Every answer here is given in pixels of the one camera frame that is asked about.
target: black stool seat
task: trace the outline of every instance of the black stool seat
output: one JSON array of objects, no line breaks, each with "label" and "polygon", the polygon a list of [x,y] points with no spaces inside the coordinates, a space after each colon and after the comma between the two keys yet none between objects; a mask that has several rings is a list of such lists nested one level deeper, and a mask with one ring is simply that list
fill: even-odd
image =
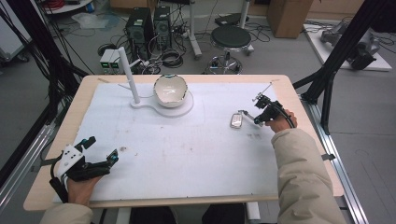
[{"label": "black stool seat", "polygon": [[223,25],[212,31],[212,43],[226,49],[242,49],[248,47],[251,41],[248,31],[231,25]]}]

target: black pole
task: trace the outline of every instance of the black pole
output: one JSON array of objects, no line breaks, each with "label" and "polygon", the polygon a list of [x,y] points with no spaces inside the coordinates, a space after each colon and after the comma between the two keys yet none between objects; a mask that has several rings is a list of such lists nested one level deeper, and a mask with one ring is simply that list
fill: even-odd
[{"label": "black pole", "polygon": [[311,76],[293,83],[294,89],[298,89],[312,82],[308,91],[302,94],[303,100],[309,104],[316,104],[324,92],[320,124],[326,134],[330,134],[328,125],[334,77],[375,19],[384,11],[387,2],[388,0],[365,0],[323,66]]}]

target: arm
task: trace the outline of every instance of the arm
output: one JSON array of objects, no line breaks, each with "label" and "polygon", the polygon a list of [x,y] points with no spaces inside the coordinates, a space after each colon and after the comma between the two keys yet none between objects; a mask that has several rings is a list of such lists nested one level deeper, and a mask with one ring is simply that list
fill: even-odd
[{"label": "arm", "polygon": [[41,218],[40,224],[85,224],[90,223],[93,212],[88,207],[96,183],[101,176],[81,182],[67,180],[68,201],[49,208]]},{"label": "arm", "polygon": [[290,129],[283,120],[278,117],[266,123],[276,132],[272,144],[278,167],[278,223],[346,223],[314,139],[300,129]]}]

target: cardboard box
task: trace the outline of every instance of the cardboard box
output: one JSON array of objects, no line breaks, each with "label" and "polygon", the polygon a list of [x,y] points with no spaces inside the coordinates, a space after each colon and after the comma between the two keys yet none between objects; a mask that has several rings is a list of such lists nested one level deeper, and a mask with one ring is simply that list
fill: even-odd
[{"label": "cardboard box", "polygon": [[122,11],[128,11],[134,7],[149,7],[152,13],[157,2],[158,0],[110,0],[110,6]]},{"label": "cardboard box", "polygon": [[272,0],[267,20],[274,37],[297,38],[313,0]]}]

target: stool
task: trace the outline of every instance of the stool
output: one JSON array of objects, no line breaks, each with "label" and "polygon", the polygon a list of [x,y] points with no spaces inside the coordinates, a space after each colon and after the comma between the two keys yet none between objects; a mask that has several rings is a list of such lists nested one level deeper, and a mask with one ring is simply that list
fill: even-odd
[{"label": "stool", "polygon": [[207,70],[213,74],[237,74],[242,72],[242,64],[230,56],[232,51],[241,51],[250,45],[250,34],[245,29],[222,25],[212,31],[210,42],[213,46],[223,49],[223,56],[215,56],[209,61]]}]

